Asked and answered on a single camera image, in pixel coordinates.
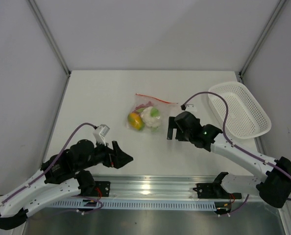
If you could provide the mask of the white cauliflower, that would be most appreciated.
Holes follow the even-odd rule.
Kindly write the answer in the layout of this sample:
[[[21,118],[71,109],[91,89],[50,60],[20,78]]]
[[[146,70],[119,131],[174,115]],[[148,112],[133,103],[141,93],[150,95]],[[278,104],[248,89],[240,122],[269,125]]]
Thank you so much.
[[[161,114],[156,107],[147,107],[141,112],[141,118],[149,128],[158,128],[161,125]]]

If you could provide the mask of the clear orange zip bag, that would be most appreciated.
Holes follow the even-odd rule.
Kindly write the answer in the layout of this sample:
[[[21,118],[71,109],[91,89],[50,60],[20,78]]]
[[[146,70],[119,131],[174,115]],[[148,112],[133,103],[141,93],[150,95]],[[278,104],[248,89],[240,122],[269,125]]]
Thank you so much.
[[[136,132],[158,133],[168,123],[177,102],[165,101],[146,94],[135,94],[135,101],[126,116],[126,127]]]

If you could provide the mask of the yellow green mango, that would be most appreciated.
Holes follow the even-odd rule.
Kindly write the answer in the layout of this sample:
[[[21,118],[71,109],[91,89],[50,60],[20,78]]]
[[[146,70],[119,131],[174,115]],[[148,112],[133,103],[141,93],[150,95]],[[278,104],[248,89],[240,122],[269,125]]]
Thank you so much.
[[[129,113],[127,121],[135,130],[141,131],[144,128],[144,122],[138,113]]]

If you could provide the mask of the red grape bunch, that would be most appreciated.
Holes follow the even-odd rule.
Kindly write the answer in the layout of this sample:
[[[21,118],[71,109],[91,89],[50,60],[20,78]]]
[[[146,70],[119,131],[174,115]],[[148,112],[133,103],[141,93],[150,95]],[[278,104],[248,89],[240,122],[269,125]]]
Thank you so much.
[[[143,103],[143,104],[136,106],[135,110],[139,110],[139,109],[147,108],[147,107],[152,107],[153,105],[154,104],[151,101],[149,101],[149,102],[146,102],[146,103]]]

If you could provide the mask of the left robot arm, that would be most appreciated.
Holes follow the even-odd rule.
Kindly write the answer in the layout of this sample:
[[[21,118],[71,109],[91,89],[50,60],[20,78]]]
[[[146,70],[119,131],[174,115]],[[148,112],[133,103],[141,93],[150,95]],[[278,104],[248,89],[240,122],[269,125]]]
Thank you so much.
[[[52,156],[26,183],[1,197],[0,229],[11,230],[51,203],[72,196],[97,196],[88,168],[102,164],[119,169],[133,161],[116,141],[112,148],[80,140]]]

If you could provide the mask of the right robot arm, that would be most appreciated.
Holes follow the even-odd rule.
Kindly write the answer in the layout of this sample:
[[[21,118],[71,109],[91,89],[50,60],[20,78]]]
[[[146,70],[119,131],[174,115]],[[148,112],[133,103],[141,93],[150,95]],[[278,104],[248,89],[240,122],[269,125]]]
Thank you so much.
[[[169,117],[169,140],[188,141],[197,148],[226,157],[251,173],[250,176],[221,172],[212,183],[198,183],[194,190],[202,199],[226,199],[230,194],[259,196],[275,208],[282,208],[291,194],[291,161],[275,159],[245,150],[228,141],[223,131],[211,124],[202,126],[192,113]]]

